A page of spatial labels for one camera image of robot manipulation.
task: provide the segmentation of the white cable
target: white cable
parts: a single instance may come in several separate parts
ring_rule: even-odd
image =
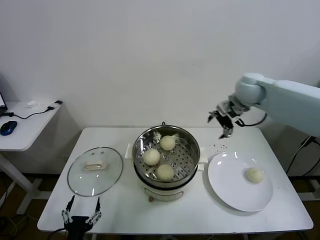
[[[12,221],[11,219],[9,219],[9,221],[14,225],[14,227],[12,228],[11,230],[11,233],[10,235],[12,237],[14,237],[16,234],[17,234],[17,231],[18,231],[18,225],[21,224],[23,222],[23,220],[25,220],[26,218],[31,218],[32,220],[36,220],[38,221],[39,218],[35,218],[33,216],[30,216],[30,215],[26,215],[24,218],[22,218],[17,224],[14,223],[14,221]]]

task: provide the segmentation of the black cable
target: black cable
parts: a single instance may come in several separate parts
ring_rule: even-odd
[[[297,157],[297,154],[300,152],[301,149],[302,149],[302,148],[300,148],[300,149],[295,153],[295,155],[293,156],[293,159],[292,159],[292,161],[290,162],[289,167],[288,167],[287,170],[285,171],[286,174],[288,174],[288,172],[289,172],[292,164],[294,163],[294,161],[295,161],[295,159],[296,159],[296,157]]]
[[[268,114],[265,113],[263,118],[254,124],[245,124],[241,118],[239,118],[237,121],[235,121],[235,123],[240,127],[253,127],[253,126],[256,126],[256,125],[263,123],[266,120],[267,116],[268,116]]]
[[[299,235],[300,239],[302,240],[308,240],[306,234],[303,231],[296,231],[296,234]]]
[[[291,161],[290,164],[289,164],[289,167],[288,167],[287,170],[285,171],[286,174],[288,174],[288,172],[289,172],[292,164],[294,163],[294,161],[295,161],[298,153],[300,152],[300,150],[301,150],[302,148],[308,146],[310,143],[312,143],[312,141],[310,141],[310,139],[314,139],[314,138],[315,138],[315,137],[313,137],[313,136],[310,135],[310,136],[308,136],[305,140],[303,140],[303,141],[300,143],[299,149],[295,152],[295,154],[294,154],[294,156],[293,156],[293,159],[292,159],[292,161]]]
[[[59,228],[53,232],[50,233],[50,235],[48,236],[48,238],[46,240],[49,240],[54,234],[56,234],[57,232],[60,232],[62,230],[66,230],[65,228]]]
[[[20,119],[28,119],[28,118],[30,118],[30,117],[33,116],[33,115],[44,114],[44,113],[48,112],[49,110],[50,110],[50,109],[46,109],[45,111],[42,111],[42,112],[35,112],[35,113],[32,113],[31,115],[29,115],[29,116],[27,116],[27,117],[18,116],[18,115],[14,114],[14,113],[13,113],[13,116],[16,116],[16,117],[18,117],[18,118],[20,118]]]
[[[26,215],[16,215],[14,216],[13,218],[11,218],[11,221],[13,221],[14,219],[18,218],[18,217],[26,217]],[[6,227],[8,226],[9,223],[11,223],[10,219],[6,216],[1,216],[0,217],[0,232],[2,232],[3,230],[6,229]],[[20,235],[28,226],[29,224],[29,218],[26,217],[26,223],[25,225],[23,226],[23,228],[18,231],[18,226],[20,225],[15,225],[16,227],[16,233],[15,235],[11,235],[11,234],[0,234],[0,237],[9,237],[8,239],[9,240],[14,240],[18,235]]]
[[[315,165],[313,165],[313,167],[308,172],[303,174],[302,176],[305,176],[305,175],[309,174],[313,169],[315,169],[315,167],[318,165],[318,163],[320,163],[320,157],[319,157],[318,161],[315,163]]]

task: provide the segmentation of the floor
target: floor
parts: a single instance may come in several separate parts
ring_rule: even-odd
[[[5,180],[7,186],[10,185],[11,179],[6,176],[4,173],[0,173],[0,177]],[[52,191],[56,182],[58,180],[58,176],[46,176],[43,179],[42,184],[39,189],[41,191]],[[295,180],[292,182],[293,186],[298,192],[310,192],[312,191],[312,187],[305,180]],[[0,179],[0,196],[2,196],[6,192],[4,184]],[[15,238],[10,238],[10,236],[5,236],[10,234],[13,229],[13,224],[9,222],[7,226],[2,229],[3,222],[1,216],[5,216],[7,218],[13,218],[16,216],[16,211],[25,196],[25,191],[21,189],[19,186],[15,186],[12,192],[8,195],[6,202],[3,207],[0,209],[0,240],[25,240],[25,239],[35,239],[35,240],[46,240],[50,233],[42,232],[37,229],[37,220],[42,210],[46,205],[45,200],[33,200],[27,209],[26,215],[31,217],[27,217],[25,219],[24,216],[18,216],[12,219],[15,224],[23,219],[21,224],[17,226],[17,235]],[[308,240],[319,240],[320,239],[320,201],[308,201],[304,202],[306,209],[308,210],[313,222],[314,228],[309,231],[305,231],[304,234]],[[204,235],[178,235],[173,236],[173,240],[209,240],[211,236]],[[255,238],[254,234],[249,234],[249,240],[253,240]],[[66,237],[62,234],[55,234],[52,236],[51,240],[65,240]],[[160,240],[160,236],[120,236],[120,235],[99,235],[97,236],[97,240]],[[242,235],[215,235],[210,238],[210,240],[242,240]],[[303,235],[299,235],[296,232],[287,232],[277,238],[278,240],[306,240]]]

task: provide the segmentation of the computer mouse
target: computer mouse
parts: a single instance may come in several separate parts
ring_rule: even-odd
[[[18,122],[17,121],[8,121],[4,123],[0,128],[0,134],[2,136],[7,136],[9,134],[12,134],[14,129],[16,128]]]

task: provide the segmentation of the cable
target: cable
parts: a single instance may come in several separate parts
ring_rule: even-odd
[[[2,181],[3,181],[4,187],[5,187],[5,197],[4,197],[4,201],[3,201],[2,205],[0,206],[0,210],[2,209],[2,207],[5,204],[5,202],[7,200],[7,197],[8,197],[8,186],[6,184],[4,176],[2,174],[1,174],[1,178],[2,178]]]
[[[318,163],[320,163],[320,157],[319,157],[318,161],[315,163],[315,165],[313,165],[313,167],[308,172],[303,174],[302,176],[305,176],[305,175],[309,174],[313,169],[315,169],[315,167],[318,165]]]
[[[3,116],[9,116],[9,117],[16,116],[16,117],[18,117],[18,118],[20,118],[20,119],[28,119],[28,118],[30,118],[30,117],[33,116],[33,115],[44,114],[44,113],[48,112],[49,110],[50,110],[50,109],[47,108],[46,110],[44,110],[44,111],[42,111],[42,112],[35,112],[35,113],[32,113],[32,114],[30,114],[29,116],[26,116],[26,117],[22,117],[22,116],[16,115],[14,112],[6,112],[6,113],[3,113],[2,115],[3,115]]]
[[[46,240],[49,240],[54,234],[56,234],[57,232],[60,232],[62,230],[66,230],[65,228],[59,228],[53,232],[50,233],[50,235],[48,236],[48,238]]]
[[[308,140],[311,138],[312,136],[310,135],[309,137],[306,138],[305,141],[303,141],[303,143],[301,144],[301,146],[298,148],[298,150],[295,152],[295,154],[291,157],[291,162],[289,164],[289,167],[287,168],[287,170],[285,171],[286,174],[288,174],[292,164],[294,163],[296,157],[297,157],[297,154],[299,153],[299,151],[307,144]]]
[[[46,110],[42,111],[42,112],[35,112],[35,113],[32,113],[30,114],[29,116],[26,116],[26,117],[22,117],[22,116],[19,116],[19,115],[16,115],[14,112],[5,112],[5,113],[2,113],[1,116],[9,116],[9,117],[13,117],[13,116],[16,116],[17,118],[20,118],[20,119],[28,119],[30,118],[31,116],[34,116],[34,115],[37,115],[37,114],[44,114],[50,110],[54,110],[56,107],[58,107],[59,105],[63,104],[62,101],[58,100],[58,101],[55,101],[54,103],[50,104],[49,106],[46,107]]]
[[[21,219],[17,224],[15,224],[15,222],[13,221],[13,219],[18,218],[18,217],[23,217],[23,219]],[[11,230],[10,234],[1,234],[1,237],[9,237],[10,240],[15,239],[18,235],[20,235],[28,226],[29,223],[29,217],[35,219],[34,217],[31,217],[29,215],[16,215],[13,218],[7,218],[5,216],[0,217],[1,219],[1,226],[0,226],[0,232],[2,232],[4,229],[6,229],[8,223],[12,223],[13,224],[13,229]],[[18,226],[23,222],[23,220],[26,219],[25,225],[23,226],[23,228],[18,231]]]
[[[267,116],[268,116],[268,114],[265,113],[263,118],[254,124],[245,124],[244,121],[241,118],[239,118],[237,121],[235,121],[235,124],[237,124],[240,127],[253,127],[253,126],[256,126],[256,125],[263,123],[266,120]]]
[[[296,234],[299,235],[301,240],[308,240],[306,234],[303,231],[296,231]]]

